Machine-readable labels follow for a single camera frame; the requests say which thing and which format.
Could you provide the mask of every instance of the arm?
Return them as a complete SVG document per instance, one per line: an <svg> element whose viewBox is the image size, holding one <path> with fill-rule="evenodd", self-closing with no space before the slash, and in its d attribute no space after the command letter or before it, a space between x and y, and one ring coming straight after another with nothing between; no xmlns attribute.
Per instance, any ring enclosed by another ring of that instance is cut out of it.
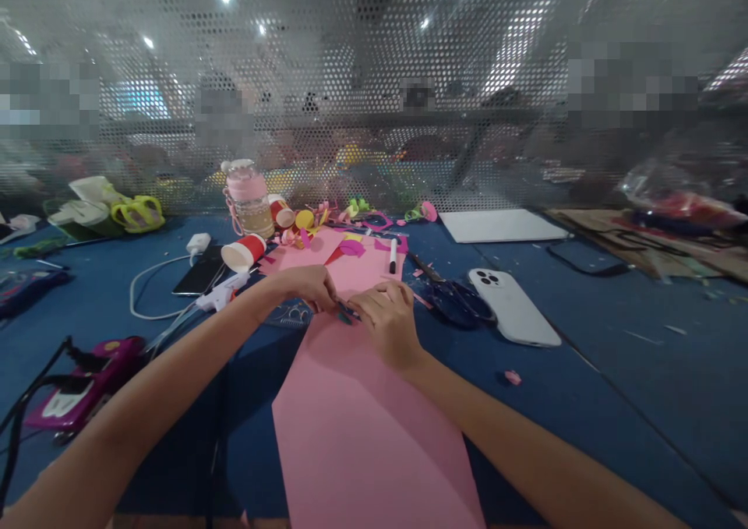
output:
<svg viewBox="0 0 748 529"><path fill-rule="evenodd" d="M101 529L140 463L262 321L287 298L335 312L324 266L268 277L122 387L0 521L2 529Z"/></svg>
<svg viewBox="0 0 748 529"><path fill-rule="evenodd" d="M405 284L380 284L349 303L385 363L433 401L551 526L686 527L600 463L423 350L415 332L412 293Z"/></svg>

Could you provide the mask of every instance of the water bottle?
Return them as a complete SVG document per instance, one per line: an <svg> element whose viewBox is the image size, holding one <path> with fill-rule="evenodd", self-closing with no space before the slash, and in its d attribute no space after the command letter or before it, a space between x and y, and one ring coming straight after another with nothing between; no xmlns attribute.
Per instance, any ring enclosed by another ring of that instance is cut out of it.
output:
<svg viewBox="0 0 748 529"><path fill-rule="evenodd" d="M252 159L224 161L221 170L226 174L224 194L236 234L272 237L275 226L267 201L267 184L255 162Z"/></svg>

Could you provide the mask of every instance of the mesh screen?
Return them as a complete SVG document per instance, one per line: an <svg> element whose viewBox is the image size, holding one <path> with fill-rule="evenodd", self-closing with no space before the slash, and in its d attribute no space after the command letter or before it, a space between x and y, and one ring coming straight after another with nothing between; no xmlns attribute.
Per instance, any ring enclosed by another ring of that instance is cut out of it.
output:
<svg viewBox="0 0 748 529"><path fill-rule="evenodd" d="M745 0L0 0L0 202L106 175L224 211L237 157L294 203L392 210L600 203L653 153L737 189L747 23Z"/></svg>

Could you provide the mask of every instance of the black scissors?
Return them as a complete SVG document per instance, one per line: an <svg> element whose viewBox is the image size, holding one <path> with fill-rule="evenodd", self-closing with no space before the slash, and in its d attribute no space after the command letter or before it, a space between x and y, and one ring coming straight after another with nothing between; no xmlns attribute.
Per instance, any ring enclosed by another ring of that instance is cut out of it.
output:
<svg viewBox="0 0 748 529"><path fill-rule="evenodd" d="M496 320L493 311L480 295L462 284L445 280L412 252L408 255L431 280L429 298L448 321L463 328L474 329L481 321Z"/></svg>

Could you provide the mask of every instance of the blue tablecloth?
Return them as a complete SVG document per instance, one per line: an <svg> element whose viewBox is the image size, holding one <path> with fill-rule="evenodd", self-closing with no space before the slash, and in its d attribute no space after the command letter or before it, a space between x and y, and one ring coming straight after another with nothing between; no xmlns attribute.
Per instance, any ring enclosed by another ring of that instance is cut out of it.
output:
<svg viewBox="0 0 748 529"><path fill-rule="evenodd" d="M234 238L224 218L194 217L170 220L163 231L142 238L66 249L51 256L54 262L70 265L76 278L55 288L0 331L0 411L8 409L66 334L72 334L80 347L90 348L108 338L139 334L151 340L161 332L169 321L147 322L129 314L129 282L148 266L185 254L189 237L202 231L219 242ZM447 277L464 279L472 267L496 264L495 259L482 256L473 246L453 243L439 225L414 224L408 226L408 232L411 248L426 262L433 261L434 267ZM26 243L15 245L36 242L50 233L42 231ZM490 250L481 249L484 254ZM543 260L550 260L543 251L529 245L512 245L508 249L536 251L531 253L538 256L536 266L547 266ZM2 266L39 267L34 263L16 265L8 260ZM183 307L186 301L172 296L171 289L186 268L186 260L170 264L144 281L138 290L142 293L138 310L159 315ZM421 290L423 277L412 278L412 271L408 263L406 279ZM517 275L517 270L513 272L541 310L549 312L547 300L541 303L525 278ZM567 280L567 307L568 300L578 297L577 292L584 285L577 277ZM677 291L681 286L672 289ZM601 288L596 292L595 297L603 300L598 306L604 306L605 298L614 305L615 290L604 291ZM738 527L693 468L569 345L545 351L510 344L488 327L474 332L455 330L421 306L416 309L416 319L422 339L429 340L427 349L438 359L608 465L692 526ZM586 320L595 323L597 319L587 316ZM673 324L683 327L682 323ZM566 324L561 328L570 329ZM567 334L580 344L576 336ZM288 515L270 405L302 337L303 332L262 326L225 374L210 385L149 455L122 500L121 510L200 515L210 506L212 494L216 514L236 514L247 509L250 517ZM627 341L618 352L625 354L639 343L636 339ZM69 364L61 360L57 371L68 369ZM515 369L522 375L521 386L501 382L506 369ZM220 452L217 475L211 481L215 441L220 444ZM468 450L486 520L539 522L532 508L469 443ZM28 439L21 449L9 501L17 499L59 453L48 434Z"/></svg>
<svg viewBox="0 0 748 529"><path fill-rule="evenodd" d="M748 511L748 302L740 299L748 298L748 288L722 278L706 287L685 278L666 285L638 271L589 277L551 258L547 244L475 247L514 275L541 312L733 507ZM556 250L578 266L619 262L579 238ZM707 291L719 298L708 299Z"/></svg>

